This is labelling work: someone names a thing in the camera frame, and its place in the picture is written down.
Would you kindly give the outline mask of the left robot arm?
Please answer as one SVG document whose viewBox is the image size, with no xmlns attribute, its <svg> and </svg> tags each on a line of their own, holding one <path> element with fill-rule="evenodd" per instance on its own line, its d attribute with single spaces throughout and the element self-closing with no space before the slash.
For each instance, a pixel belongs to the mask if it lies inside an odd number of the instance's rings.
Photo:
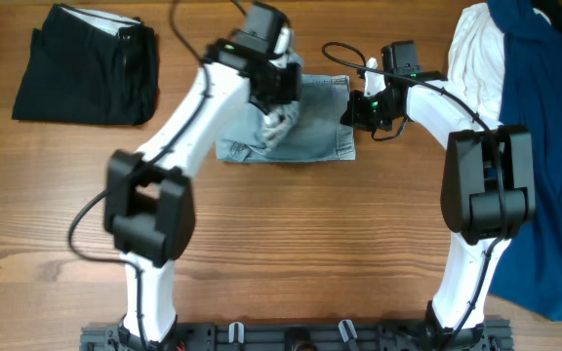
<svg viewBox="0 0 562 351">
<path fill-rule="evenodd" d="M 244 26 L 212 43 L 171 118 L 136 152 L 117 150 L 107 169 L 103 227 L 126 264 L 123 319 L 83 350 L 182 350 L 173 273 L 194 232 L 193 180 L 214 141 L 250 112 L 261 143 L 273 148 L 298 115 L 301 65 L 291 58 L 288 17 L 255 2 Z"/>
</svg>

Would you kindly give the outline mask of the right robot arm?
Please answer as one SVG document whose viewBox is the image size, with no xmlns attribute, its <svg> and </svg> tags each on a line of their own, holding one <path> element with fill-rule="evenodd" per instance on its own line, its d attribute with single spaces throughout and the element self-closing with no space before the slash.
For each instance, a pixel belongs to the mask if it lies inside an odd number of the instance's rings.
<svg viewBox="0 0 562 351">
<path fill-rule="evenodd" d="M 350 94 L 341 123 L 393 140 L 395 119 L 422 125 L 446 150 L 440 194 L 451 242 L 441 285 L 414 336 L 426 350 L 471 349 L 486 340 L 484 304 L 502 254 L 536 210 L 532 141 L 523 126 L 484 120 L 424 72 L 412 41 L 355 65 L 363 90 Z"/>
</svg>

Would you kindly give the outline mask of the light blue denim shorts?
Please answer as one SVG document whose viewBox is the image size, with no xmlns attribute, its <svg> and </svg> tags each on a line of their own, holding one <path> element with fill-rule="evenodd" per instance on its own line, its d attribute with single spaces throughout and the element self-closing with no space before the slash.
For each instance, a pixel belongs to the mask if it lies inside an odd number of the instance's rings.
<svg viewBox="0 0 562 351">
<path fill-rule="evenodd" d="M 313 163 L 355 159 L 353 130 L 340 123 L 346 75 L 304 74 L 301 99 L 265 115 L 250 104 L 217 139 L 217 159 L 232 163 Z"/>
</svg>

